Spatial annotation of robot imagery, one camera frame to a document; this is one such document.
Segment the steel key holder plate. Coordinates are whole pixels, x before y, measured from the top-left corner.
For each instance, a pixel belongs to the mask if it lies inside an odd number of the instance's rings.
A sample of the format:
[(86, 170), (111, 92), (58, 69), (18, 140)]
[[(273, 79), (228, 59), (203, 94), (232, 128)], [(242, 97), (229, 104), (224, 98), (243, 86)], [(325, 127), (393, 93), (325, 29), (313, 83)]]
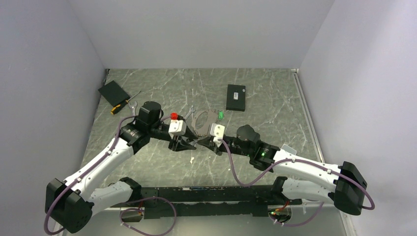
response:
[[(194, 133), (196, 134), (197, 137), (202, 138), (202, 137), (206, 137), (209, 134), (209, 130), (210, 130), (211, 125), (213, 123), (218, 122), (219, 112), (220, 111), (216, 110), (216, 109), (205, 109), (205, 110), (198, 111), (194, 115), (194, 117), (192, 118), (192, 121), (191, 121), (191, 126), (192, 126), (192, 128), (194, 130)], [(204, 113), (207, 114), (207, 118), (204, 120), (204, 123), (202, 124), (201, 127), (197, 127), (198, 120), (199, 120), (200, 116)]]

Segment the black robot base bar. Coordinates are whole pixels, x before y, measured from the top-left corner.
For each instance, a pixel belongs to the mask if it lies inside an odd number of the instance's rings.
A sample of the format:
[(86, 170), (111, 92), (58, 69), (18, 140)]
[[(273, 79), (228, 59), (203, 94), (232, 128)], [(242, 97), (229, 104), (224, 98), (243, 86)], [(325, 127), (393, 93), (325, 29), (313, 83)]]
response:
[(287, 203), (272, 192), (271, 185), (143, 187), (141, 195), (116, 207), (142, 206), (145, 219), (177, 216), (251, 215), (266, 217), (268, 211)]

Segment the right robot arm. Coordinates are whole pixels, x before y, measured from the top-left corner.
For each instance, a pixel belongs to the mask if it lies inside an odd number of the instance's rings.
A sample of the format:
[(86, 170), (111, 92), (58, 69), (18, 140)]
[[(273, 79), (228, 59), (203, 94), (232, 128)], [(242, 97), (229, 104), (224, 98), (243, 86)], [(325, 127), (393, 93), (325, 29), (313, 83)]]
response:
[(224, 134), (223, 125), (213, 124), (209, 136), (197, 143), (217, 155), (226, 153), (249, 157), (249, 163), (262, 173), (246, 186), (260, 180), (267, 172), (277, 175), (271, 198), (277, 204), (305, 199), (333, 204), (338, 210), (360, 215), (375, 204), (367, 193), (367, 182), (351, 162), (342, 165), (321, 163), (297, 156), (294, 151), (270, 145), (250, 125), (241, 126), (234, 137)]

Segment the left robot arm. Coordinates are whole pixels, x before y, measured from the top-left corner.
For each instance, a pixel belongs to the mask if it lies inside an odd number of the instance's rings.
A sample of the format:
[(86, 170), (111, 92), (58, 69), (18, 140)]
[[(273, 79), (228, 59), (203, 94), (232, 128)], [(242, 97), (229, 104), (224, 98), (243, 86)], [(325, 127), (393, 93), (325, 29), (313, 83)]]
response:
[(119, 122), (110, 143), (80, 170), (51, 180), (46, 187), (44, 231), (53, 236), (67, 230), (76, 233), (98, 212), (118, 203), (136, 206), (141, 200), (141, 186), (129, 177), (100, 188), (99, 184), (120, 164), (134, 156), (152, 138), (167, 141), (172, 151), (194, 150), (191, 142), (198, 136), (184, 117), (163, 115), (161, 105), (145, 102), (131, 122)]

